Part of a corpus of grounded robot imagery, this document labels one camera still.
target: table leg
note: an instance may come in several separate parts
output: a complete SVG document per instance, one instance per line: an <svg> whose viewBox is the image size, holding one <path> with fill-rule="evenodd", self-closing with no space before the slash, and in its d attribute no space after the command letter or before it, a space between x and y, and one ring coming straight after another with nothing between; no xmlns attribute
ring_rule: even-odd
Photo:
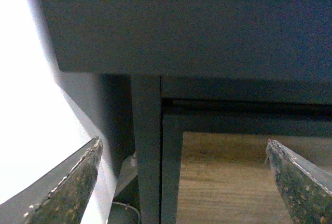
<svg viewBox="0 0 332 224"><path fill-rule="evenodd" d="M132 76L132 107L142 224L160 223L160 77Z"/></svg>

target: gray table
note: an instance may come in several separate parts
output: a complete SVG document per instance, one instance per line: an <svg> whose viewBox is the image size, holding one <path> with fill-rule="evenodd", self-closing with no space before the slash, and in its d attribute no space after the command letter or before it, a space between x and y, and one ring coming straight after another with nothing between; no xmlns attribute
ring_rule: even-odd
<svg viewBox="0 0 332 224"><path fill-rule="evenodd" d="M241 102L304 107L304 115L329 113L331 0L41 4L61 70L132 78L142 223L161 221L163 111L174 99L216 102L186 106L205 111L220 110L220 102L248 109L239 108Z"/></svg>

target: wooden floor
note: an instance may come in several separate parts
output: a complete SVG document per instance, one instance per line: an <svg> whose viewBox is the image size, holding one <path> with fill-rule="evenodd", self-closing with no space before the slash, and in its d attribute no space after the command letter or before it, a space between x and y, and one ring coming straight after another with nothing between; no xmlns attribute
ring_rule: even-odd
<svg viewBox="0 0 332 224"><path fill-rule="evenodd" d="M332 164L330 139L272 138L327 170ZM266 136L185 133L176 223L291 224L264 164L266 145Z"/></svg>

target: white cable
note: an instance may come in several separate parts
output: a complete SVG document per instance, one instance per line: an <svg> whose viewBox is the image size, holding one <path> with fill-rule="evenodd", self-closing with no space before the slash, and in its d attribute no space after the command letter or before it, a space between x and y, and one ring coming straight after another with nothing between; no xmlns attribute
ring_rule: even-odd
<svg viewBox="0 0 332 224"><path fill-rule="evenodd" d="M122 202L112 202L112 204L116 204L116 205L124 206L124 207L126 207L126 210L127 210L128 208L134 210L134 211L137 213L137 217L138 217L137 224L140 224L140 223L141 223L141 214L140 214L140 212L137 210L137 208L135 208L135 207L129 205L129 203L126 204L126 203L122 203Z"/></svg>

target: white wall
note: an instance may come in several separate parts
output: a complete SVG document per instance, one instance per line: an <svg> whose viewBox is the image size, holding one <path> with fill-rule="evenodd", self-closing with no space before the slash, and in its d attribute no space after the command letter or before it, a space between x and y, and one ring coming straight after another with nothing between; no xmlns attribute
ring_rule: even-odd
<svg viewBox="0 0 332 224"><path fill-rule="evenodd" d="M112 141L97 128L107 125L99 78L59 71L38 0L0 0L0 7L0 204L99 136L104 153L82 223L105 223L116 177ZM84 85L94 122L62 89L68 80Z"/></svg>

